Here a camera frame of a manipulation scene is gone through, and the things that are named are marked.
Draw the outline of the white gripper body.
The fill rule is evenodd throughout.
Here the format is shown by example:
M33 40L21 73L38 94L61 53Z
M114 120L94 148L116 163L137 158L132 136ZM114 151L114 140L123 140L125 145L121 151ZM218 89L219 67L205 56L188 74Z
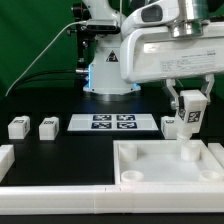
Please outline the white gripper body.
M188 38L172 38L166 26L137 29L121 44L120 71L127 83L223 74L224 22Z

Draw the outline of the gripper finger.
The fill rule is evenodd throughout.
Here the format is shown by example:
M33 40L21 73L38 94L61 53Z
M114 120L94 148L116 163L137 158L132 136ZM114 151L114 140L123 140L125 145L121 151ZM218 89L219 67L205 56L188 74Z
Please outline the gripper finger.
M176 81L174 79L165 79L163 81L163 90L170 99L170 106L173 110L179 107L178 93L175 90Z
M207 103L211 103L210 93L215 83L215 78L213 74L208 74L203 77L201 92L207 98Z

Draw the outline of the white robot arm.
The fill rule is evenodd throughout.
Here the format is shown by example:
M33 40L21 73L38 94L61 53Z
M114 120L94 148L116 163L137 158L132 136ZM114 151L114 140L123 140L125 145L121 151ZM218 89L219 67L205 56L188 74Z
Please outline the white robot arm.
M209 96L214 77L224 73L224 18L208 15L207 0L132 1L137 8L124 16L108 0L82 0L90 12L85 30L96 35L85 90L118 97L163 81L178 108L175 81L203 76Z

